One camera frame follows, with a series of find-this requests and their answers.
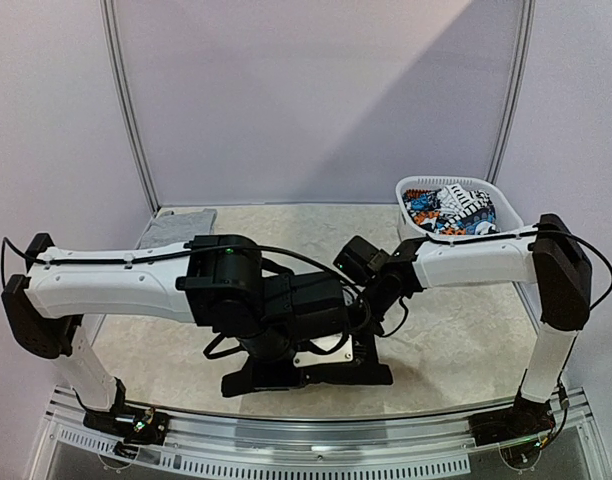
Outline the grey t-shirt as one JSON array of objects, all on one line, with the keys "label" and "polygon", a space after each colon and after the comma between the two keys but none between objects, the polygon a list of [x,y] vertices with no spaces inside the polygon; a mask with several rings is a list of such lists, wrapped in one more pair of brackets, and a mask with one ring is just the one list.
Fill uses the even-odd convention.
[{"label": "grey t-shirt", "polygon": [[197,235],[212,235],[217,215],[215,209],[189,213],[165,212],[150,222],[139,240],[138,248],[156,248],[186,242]]}]

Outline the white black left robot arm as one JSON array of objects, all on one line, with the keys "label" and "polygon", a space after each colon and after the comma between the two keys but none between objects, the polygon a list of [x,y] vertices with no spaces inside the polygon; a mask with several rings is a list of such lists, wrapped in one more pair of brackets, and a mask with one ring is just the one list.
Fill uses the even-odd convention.
[{"label": "white black left robot arm", "polygon": [[33,240],[24,274],[5,279],[2,303],[13,336],[28,352],[54,361],[83,406],[114,434],[134,426],[134,412],[115,379],[79,331],[82,316],[139,315],[192,323],[177,280],[191,255],[181,243],[145,250],[77,252]]}]

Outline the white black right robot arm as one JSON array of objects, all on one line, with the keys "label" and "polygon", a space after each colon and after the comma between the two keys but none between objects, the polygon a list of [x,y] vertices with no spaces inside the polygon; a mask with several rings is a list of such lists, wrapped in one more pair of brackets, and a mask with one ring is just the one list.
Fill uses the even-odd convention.
[{"label": "white black right robot arm", "polygon": [[563,220],[544,214],[534,225],[473,238],[431,236],[402,241],[387,253],[360,236],[338,253],[335,266],[356,284],[373,316],[399,298],[438,287],[534,284],[541,307],[537,341],[503,427],[523,436],[542,417],[573,343],[589,320],[592,265]]}]

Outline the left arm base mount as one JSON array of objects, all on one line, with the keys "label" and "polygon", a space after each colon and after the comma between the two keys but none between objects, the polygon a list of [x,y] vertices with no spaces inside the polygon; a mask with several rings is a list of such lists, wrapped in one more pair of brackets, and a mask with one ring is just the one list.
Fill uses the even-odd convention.
[{"label": "left arm base mount", "polygon": [[171,417],[152,406],[113,406],[108,412],[87,410],[83,425],[91,430],[120,437],[128,445],[163,445]]}]

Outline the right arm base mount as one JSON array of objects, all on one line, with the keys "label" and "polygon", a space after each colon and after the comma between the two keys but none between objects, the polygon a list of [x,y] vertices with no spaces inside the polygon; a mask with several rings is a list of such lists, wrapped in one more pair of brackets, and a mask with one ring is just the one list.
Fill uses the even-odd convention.
[{"label": "right arm base mount", "polygon": [[468,417],[469,433],[477,446],[531,438],[556,426],[549,401],[535,403],[517,397],[510,407]]}]

